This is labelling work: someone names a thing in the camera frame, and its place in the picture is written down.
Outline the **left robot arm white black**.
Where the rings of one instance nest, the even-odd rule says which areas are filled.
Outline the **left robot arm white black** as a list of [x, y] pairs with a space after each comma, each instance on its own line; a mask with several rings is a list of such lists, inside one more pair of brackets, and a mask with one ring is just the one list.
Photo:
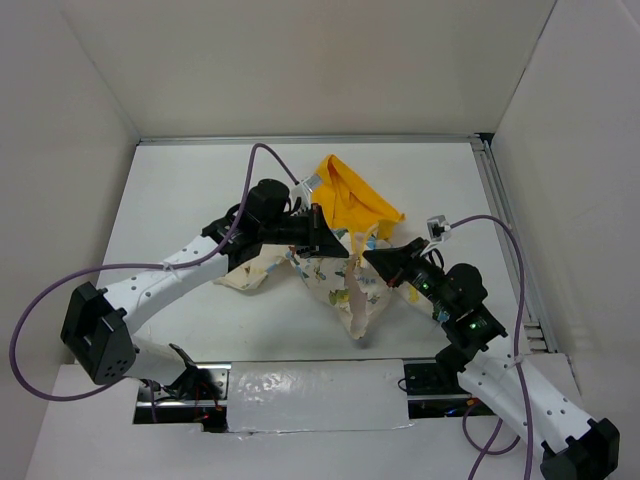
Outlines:
[[144, 270], [103, 289], [86, 282], [71, 295], [61, 339], [96, 385], [123, 378], [151, 381], [172, 397], [189, 397], [211, 376], [175, 344], [137, 340], [155, 314], [202, 284], [256, 258], [265, 245], [294, 248], [302, 258], [346, 258], [349, 253], [311, 201], [318, 175], [294, 188], [274, 179], [252, 187], [243, 207], [202, 230], [159, 269]]

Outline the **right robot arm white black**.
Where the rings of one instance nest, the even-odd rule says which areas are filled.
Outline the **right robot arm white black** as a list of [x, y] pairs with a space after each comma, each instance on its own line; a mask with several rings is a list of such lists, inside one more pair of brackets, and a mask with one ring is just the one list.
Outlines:
[[418, 238], [398, 248], [367, 250], [364, 259], [390, 287], [411, 285], [429, 300], [450, 344], [436, 356], [436, 379], [448, 392], [479, 399], [527, 447], [526, 467], [546, 479], [605, 479], [618, 466], [620, 433], [561, 393], [524, 356], [483, 302], [479, 270], [458, 263], [432, 264]]

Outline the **cream dinosaur print yellow-hood jacket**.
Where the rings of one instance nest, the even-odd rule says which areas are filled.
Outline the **cream dinosaur print yellow-hood jacket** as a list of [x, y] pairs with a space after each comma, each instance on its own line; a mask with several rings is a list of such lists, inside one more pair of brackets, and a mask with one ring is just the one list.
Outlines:
[[265, 245], [257, 257], [214, 282], [237, 291], [255, 290], [287, 262], [311, 295], [330, 306], [349, 335], [365, 336], [397, 293], [417, 311], [433, 314], [432, 304], [408, 284], [392, 290], [364, 259], [369, 250], [389, 248], [394, 228], [405, 215], [337, 156], [327, 156], [307, 179], [311, 200], [319, 204], [329, 227], [346, 248], [346, 258], [304, 259], [291, 247]]

